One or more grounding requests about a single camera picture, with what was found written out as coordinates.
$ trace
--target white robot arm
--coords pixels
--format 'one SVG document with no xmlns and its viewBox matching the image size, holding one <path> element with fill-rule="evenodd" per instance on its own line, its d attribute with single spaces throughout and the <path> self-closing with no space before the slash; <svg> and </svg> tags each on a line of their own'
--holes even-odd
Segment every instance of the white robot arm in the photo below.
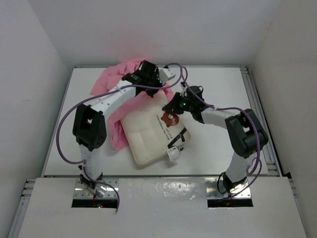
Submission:
<svg viewBox="0 0 317 238">
<path fill-rule="evenodd" d="M 96 184 L 92 180 L 98 180 L 102 176 L 98 148 L 106 140 L 108 117 L 127 100 L 142 91 L 152 97 L 158 88 L 174 77 L 175 74 L 169 68 L 159 70 L 156 65 L 144 61 L 133 74 L 129 73 L 122 78 L 113 89 L 118 92 L 101 97 L 91 105 L 82 104 L 77 108 L 73 134 L 80 146 L 82 160 L 85 161 L 85 169 L 79 166 L 82 169 L 80 179 L 88 188 L 95 190 Z M 191 86 L 190 89 L 184 87 L 183 92 L 176 93 L 162 110 L 175 114 L 187 111 L 200 123 L 213 124 L 228 130 L 234 154 L 230 166 L 223 174 L 223 185 L 226 191 L 230 191 L 246 179 L 249 164 L 245 159 L 256 151 L 256 137 L 253 130 L 244 130 L 250 128 L 250 124 L 242 114 L 218 111 L 197 100 L 197 97 L 203 100 L 202 92 L 202 87 Z M 268 142 L 267 134 L 251 109 L 246 109 L 244 112 L 251 117 L 258 130 L 262 149 Z"/>
<path fill-rule="evenodd" d="M 73 134 L 79 144 L 82 160 L 85 160 L 85 171 L 79 166 L 82 170 L 80 179 L 88 188 L 95 189 L 91 179 L 98 180 L 102 176 L 99 148 L 106 140 L 106 121 L 109 116 L 142 91 L 152 97 L 158 90 L 146 87 L 162 87 L 174 77 L 175 74 L 169 68 L 159 70 L 156 65 L 144 61 L 133 74 L 125 75 L 113 88 L 112 91 L 118 92 L 101 97 L 88 106 L 82 104 L 77 108 Z"/>
<path fill-rule="evenodd" d="M 237 115 L 230 111 L 221 111 L 207 106 L 202 97 L 203 87 L 190 86 L 188 88 L 184 83 L 182 85 L 183 91 L 176 93 L 162 110 L 175 114 L 182 114 L 184 111 L 190 112 L 193 118 L 200 123 L 213 124 L 228 130 L 234 153 L 228 169 L 223 174 L 223 186 L 226 191 L 230 191 L 236 185 L 244 182 L 249 166 L 246 159 L 256 152 L 257 138 L 252 126 L 244 114 Z M 252 119 L 259 136 L 260 149 L 262 149 L 268 143 L 268 136 L 251 109 L 244 110 L 244 113 Z"/>
</svg>

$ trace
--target brown bear logo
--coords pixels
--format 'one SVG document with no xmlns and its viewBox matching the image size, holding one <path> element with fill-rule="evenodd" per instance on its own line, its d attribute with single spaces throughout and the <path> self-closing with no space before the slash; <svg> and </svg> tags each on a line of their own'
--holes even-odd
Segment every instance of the brown bear logo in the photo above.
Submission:
<svg viewBox="0 0 317 238">
<path fill-rule="evenodd" d="M 179 123 L 179 117 L 174 113 L 165 112 L 160 119 L 165 122 L 167 127 L 174 126 Z"/>
</svg>

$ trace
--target pink cloth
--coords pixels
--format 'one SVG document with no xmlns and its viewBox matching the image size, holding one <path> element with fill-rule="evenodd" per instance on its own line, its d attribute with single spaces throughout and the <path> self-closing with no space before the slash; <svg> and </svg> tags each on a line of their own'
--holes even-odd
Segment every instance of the pink cloth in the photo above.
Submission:
<svg viewBox="0 0 317 238">
<path fill-rule="evenodd" d="M 90 93 L 92 95 L 100 95 L 108 92 L 117 85 L 124 75 L 127 73 L 133 73 L 143 60 L 145 59 L 134 59 L 129 62 L 120 63 L 116 66 L 106 68 L 95 82 Z M 164 92 L 167 100 L 172 100 L 174 96 L 172 90 L 165 89 Z M 107 130 L 111 135 L 111 145 L 116 151 L 119 151 L 129 145 L 120 120 L 133 110 L 144 107 L 149 98 L 150 97 L 146 94 L 146 92 L 141 92 L 138 96 L 128 100 L 109 117 L 107 121 Z"/>
</svg>

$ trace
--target purple cable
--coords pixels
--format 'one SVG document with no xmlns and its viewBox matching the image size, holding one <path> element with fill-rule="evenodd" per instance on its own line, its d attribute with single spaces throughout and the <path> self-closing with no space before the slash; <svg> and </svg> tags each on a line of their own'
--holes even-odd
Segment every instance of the purple cable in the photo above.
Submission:
<svg viewBox="0 0 317 238">
<path fill-rule="evenodd" d="M 212 108 L 212 109 L 215 109 L 215 110 L 218 110 L 218 111 L 227 111 L 227 110 L 238 110 L 240 111 L 241 113 L 243 113 L 245 115 L 245 117 L 249 120 L 250 124 L 251 124 L 251 127 L 254 131 L 254 134 L 256 136 L 256 143 L 257 143 L 257 159 L 256 159 L 256 163 L 254 165 L 254 167 L 252 168 L 251 172 L 248 172 L 247 171 L 247 175 L 252 175 L 255 170 L 257 169 L 258 167 L 258 164 L 260 162 L 260 151 L 261 151 L 261 147 L 260 147 L 260 139 L 259 139 L 259 135 L 258 135 L 258 131 L 257 131 L 257 128 L 256 128 L 256 125 L 254 124 L 254 122 L 252 121 L 251 117 L 244 111 L 242 110 L 241 108 L 237 108 L 237 107 L 230 107 L 230 108 L 215 108 L 214 105 L 209 105 L 207 104 L 203 99 L 201 99 L 200 97 L 198 97 L 198 95 L 190 88 L 190 86 L 188 85 L 188 83 L 186 81 L 184 81 L 185 85 L 187 86 L 187 88 L 189 89 L 189 91 L 191 91 L 191 93 L 199 100 L 201 101 L 203 104 L 205 104 L 206 106 Z"/>
<path fill-rule="evenodd" d="M 111 186 L 110 184 L 108 184 L 108 183 L 106 183 L 106 182 L 94 180 L 92 177 L 90 177 L 90 176 L 88 175 L 85 166 L 83 167 L 83 171 L 84 171 L 84 174 L 86 175 L 86 177 L 87 177 L 91 182 L 99 183 L 99 184 L 105 185 L 105 186 L 110 187 L 110 188 L 113 189 L 113 191 L 114 191 L 115 194 L 117 195 L 117 202 L 118 202 L 118 203 L 117 203 L 117 208 L 115 209 L 115 212 L 117 212 L 118 209 L 119 209 L 119 205 L 120 205 L 120 196 L 119 196 L 119 193 L 117 192 L 117 190 L 115 190 L 113 186 Z"/>
<path fill-rule="evenodd" d="M 238 193 L 234 193 L 233 195 L 229 195 L 228 197 L 224 197 L 224 198 L 222 198 L 222 199 L 218 199 L 218 200 L 216 200 L 216 202 L 222 202 L 222 201 L 228 200 L 228 199 L 230 199 L 230 198 L 232 198 L 232 197 L 238 196 L 238 195 L 239 195 L 240 193 L 242 193 L 244 190 L 246 190 L 247 188 L 249 188 L 249 187 L 255 182 L 255 180 L 260 176 L 260 173 L 261 173 L 261 170 L 262 170 L 262 161 L 261 161 L 261 160 L 260 160 L 259 164 L 260 164 L 260 168 L 259 168 L 258 173 L 255 175 L 254 179 L 253 179 L 245 188 L 243 188 L 243 189 L 242 189 L 240 192 L 238 192 Z"/>
<path fill-rule="evenodd" d="M 132 85 L 123 86 L 123 87 L 120 88 L 120 90 L 123 90 L 123 89 L 125 89 L 125 88 L 130 88 L 130 87 L 139 87 L 139 88 L 154 89 L 154 90 L 168 89 L 168 88 L 171 88 L 171 87 L 175 86 L 176 84 L 178 84 L 178 82 L 179 82 L 181 79 L 183 79 L 184 81 L 187 80 L 187 76 L 188 76 L 188 74 L 187 74 L 187 69 L 185 70 L 185 71 L 186 71 L 186 77 L 184 77 L 184 75 L 183 75 L 183 67 L 182 67 L 180 64 L 178 64 L 178 63 L 170 63 L 170 64 L 168 64 L 167 66 L 169 66 L 169 65 L 176 65 L 176 66 L 179 66 L 179 68 L 180 68 L 180 75 L 179 75 L 179 78 L 177 79 L 177 81 L 176 81 L 175 83 L 173 83 L 173 84 L 171 84 L 171 85 L 169 85 L 169 86 L 166 86 L 166 87 L 149 87 L 149 86 L 142 86 L 142 85 L 134 85 L 134 84 L 132 84 Z M 71 112 L 74 111 L 77 107 L 79 107 L 79 106 L 82 105 L 83 103 L 88 102 L 88 101 L 90 101 L 90 100 L 93 100 L 93 99 L 96 99 L 96 98 L 100 98 L 100 97 L 103 97 L 103 96 L 107 96 L 107 95 L 110 95 L 110 94 L 113 94 L 113 93 L 117 93 L 117 92 L 119 92 L 120 90 L 117 89 L 117 90 L 113 90 L 113 91 L 110 91 L 110 92 L 107 92 L 107 93 L 103 93 L 103 94 L 101 94 L 101 95 L 93 96 L 93 97 L 87 98 L 87 99 L 85 99 L 85 100 L 83 100 L 83 101 L 77 103 L 75 106 L 73 106 L 71 109 L 69 109 L 69 110 L 65 113 L 65 115 L 64 115 L 64 116 L 62 117 L 62 119 L 60 120 L 60 122 L 59 122 L 59 124 L 58 124 L 58 127 L 57 127 L 57 130 L 56 130 L 56 146 L 57 146 L 57 151 L 58 151 L 59 155 L 61 156 L 61 158 L 62 158 L 65 162 L 67 162 L 67 163 L 69 163 L 69 164 L 71 164 L 71 165 L 78 165 L 78 164 L 83 163 L 83 164 L 84 164 L 84 166 L 83 166 L 83 172 L 84 172 L 84 174 L 86 175 L 86 177 L 87 177 L 90 181 L 95 182 L 95 183 L 99 183 L 99 184 L 103 184 L 103 185 L 105 185 L 105 186 L 108 186 L 108 187 L 112 188 L 112 189 L 114 190 L 114 192 L 116 193 L 117 199 L 118 199 L 116 212 L 118 211 L 119 204 L 120 204 L 119 193 L 118 193 L 110 184 L 107 184 L 106 182 L 96 181 L 96 180 L 92 179 L 92 178 L 88 175 L 88 173 L 87 173 L 87 171 L 86 171 L 86 168 L 85 168 L 86 160 L 81 160 L 81 161 L 76 161 L 76 162 L 68 160 L 68 159 L 64 156 L 64 154 L 63 154 L 63 152 L 62 152 L 62 150 L 61 150 L 60 141 L 59 141 L 59 136 L 60 136 L 61 127 L 62 127 L 63 123 L 65 122 L 66 118 L 67 118 L 67 117 L 69 116 L 69 114 L 71 114 Z"/>
<path fill-rule="evenodd" d="M 139 88 L 154 89 L 154 90 L 168 89 L 168 88 L 171 88 L 171 87 L 175 86 L 181 79 L 183 79 L 183 82 L 185 83 L 185 85 L 189 88 L 189 90 L 194 94 L 194 96 L 195 96 L 196 98 L 198 98 L 201 102 L 203 102 L 203 103 L 204 103 L 205 105 L 207 105 L 208 107 L 214 108 L 213 105 L 209 105 L 209 104 L 207 104 L 204 100 L 202 100 L 201 98 L 199 98 L 199 97 L 193 92 L 193 90 L 189 87 L 189 85 L 188 85 L 187 82 L 186 82 L 186 81 L 187 81 L 187 77 L 188 77 L 188 71 L 187 71 L 187 68 L 186 68 L 186 67 L 183 67 L 183 66 L 181 66 L 181 65 L 178 64 L 178 63 L 169 63 L 169 64 L 167 64 L 166 66 L 170 66 L 170 65 L 176 65 L 176 66 L 178 66 L 178 67 L 180 68 L 180 75 L 179 75 L 179 78 L 177 79 L 177 81 L 176 81 L 175 83 L 173 83 L 173 84 L 171 84 L 171 85 L 169 85 L 169 86 L 166 86 L 166 87 L 150 87 L 150 86 L 143 86 L 143 85 L 134 85 L 134 84 L 132 84 L 132 85 L 123 86 L 123 87 L 120 88 L 120 90 L 123 90 L 123 89 L 125 89 L 125 88 L 129 88 L 129 87 L 139 87 Z M 79 107 L 81 104 L 83 104 L 83 103 L 85 103 L 85 102 L 88 102 L 88 101 L 90 101 L 90 100 L 93 100 L 93 99 L 96 99 L 96 98 L 100 98 L 100 97 L 103 97 L 103 96 L 107 96 L 107 95 L 110 95 L 110 94 L 113 94 L 113 93 L 117 93 L 117 92 L 119 92 L 120 90 L 117 89 L 117 90 L 113 90 L 113 91 L 110 91 L 110 92 L 107 92 L 107 93 L 104 93 L 104 94 L 101 94 L 101 95 L 97 95 L 97 96 L 93 96 L 93 97 L 87 98 L 87 99 L 85 99 L 85 100 L 83 100 L 83 101 L 77 103 L 75 106 L 73 106 L 70 110 L 68 110 L 68 111 L 65 113 L 65 115 L 63 116 L 63 118 L 60 120 L 59 125 L 58 125 L 57 130 L 56 130 L 56 146 L 57 146 L 57 150 L 58 150 L 59 155 L 62 157 L 62 159 L 63 159 L 64 161 L 66 161 L 67 163 L 72 164 L 72 165 L 77 165 L 77 164 L 81 164 L 81 163 L 83 163 L 84 165 L 86 164 L 86 160 L 81 160 L 81 161 L 77 161 L 77 162 L 68 160 L 68 159 L 64 156 L 63 152 L 61 151 L 60 141 L 59 141 L 60 131 L 61 131 L 61 127 L 62 127 L 63 123 L 65 122 L 65 120 L 66 120 L 66 118 L 69 116 L 69 114 L 70 114 L 72 111 L 74 111 L 77 107 Z M 251 181 L 251 183 L 248 184 L 247 187 L 245 187 L 245 188 L 244 188 L 242 191 L 240 191 L 239 193 L 233 195 L 233 196 L 236 196 L 236 195 L 240 194 L 241 192 L 243 192 L 243 191 L 244 191 L 245 189 L 247 189 L 248 187 L 250 187 L 250 185 L 251 185 L 251 184 L 256 180 L 256 178 L 260 175 L 260 172 L 261 172 L 261 169 L 262 169 L 262 163 L 261 163 L 261 161 L 260 161 L 260 140 L 259 140 L 259 135 L 258 135 L 258 133 L 257 133 L 257 131 L 256 131 L 256 127 L 255 127 L 255 125 L 254 125 L 252 119 L 251 119 L 250 116 L 249 116 L 245 111 L 243 111 L 242 109 L 232 107 L 232 108 L 218 108 L 217 110 L 220 110 L 220 111 L 239 110 L 239 111 L 240 111 L 241 113 L 243 113 L 243 114 L 246 116 L 246 118 L 250 121 L 250 124 L 251 124 L 251 126 L 252 126 L 252 128 L 253 128 L 253 130 L 254 130 L 254 132 L 255 132 L 256 138 L 257 138 L 257 160 L 256 160 L 255 166 L 253 167 L 252 171 L 251 171 L 250 173 L 248 173 L 248 175 L 251 175 L 251 174 L 254 173 L 255 169 L 256 169 L 257 166 L 258 166 L 258 163 L 260 163 L 260 170 L 259 170 L 258 174 L 256 175 L 256 177 Z M 92 179 L 90 176 L 88 176 L 88 174 L 87 174 L 87 172 L 86 172 L 86 169 L 85 169 L 85 166 L 83 167 L 83 171 L 84 171 L 84 174 L 86 175 L 86 177 L 87 177 L 90 181 L 95 182 L 95 183 L 99 183 L 99 184 L 103 184 L 103 185 L 105 185 L 105 186 L 111 187 L 111 188 L 114 190 L 114 192 L 115 192 L 116 195 L 117 195 L 117 199 L 118 199 L 118 204 L 117 204 L 117 208 L 116 208 L 116 212 L 117 212 L 117 211 L 118 211 L 118 208 L 119 208 L 119 204 L 120 204 L 120 197 L 119 197 L 118 192 L 117 192 L 110 184 L 107 184 L 107 183 L 101 182 L 101 181 L 96 181 L 96 180 Z"/>
</svg>

